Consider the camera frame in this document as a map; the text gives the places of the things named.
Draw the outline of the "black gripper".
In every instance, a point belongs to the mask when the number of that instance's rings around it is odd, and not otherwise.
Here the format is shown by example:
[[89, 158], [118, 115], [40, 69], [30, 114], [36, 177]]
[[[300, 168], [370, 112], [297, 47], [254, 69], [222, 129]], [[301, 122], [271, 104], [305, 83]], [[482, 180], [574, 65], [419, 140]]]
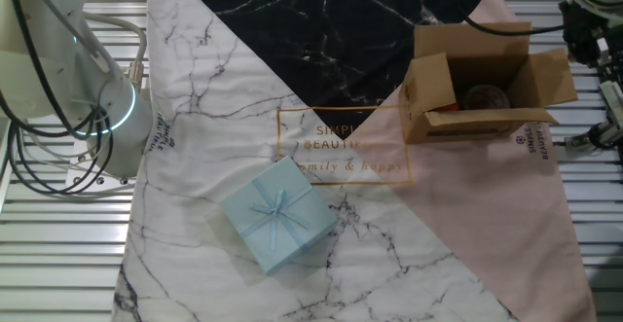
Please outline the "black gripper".
[[609, 33], [605, 39], [597, 39], [595, 31], [602, 31], [606, 20], [587, 11], [582, 6], [568, 0], [559, 4], [565, 29], [563, 39], [568, 46], [568, 54], [581, 64], [592, 67], [605, 65], [622, 70], [623, 35], [621, 32]]

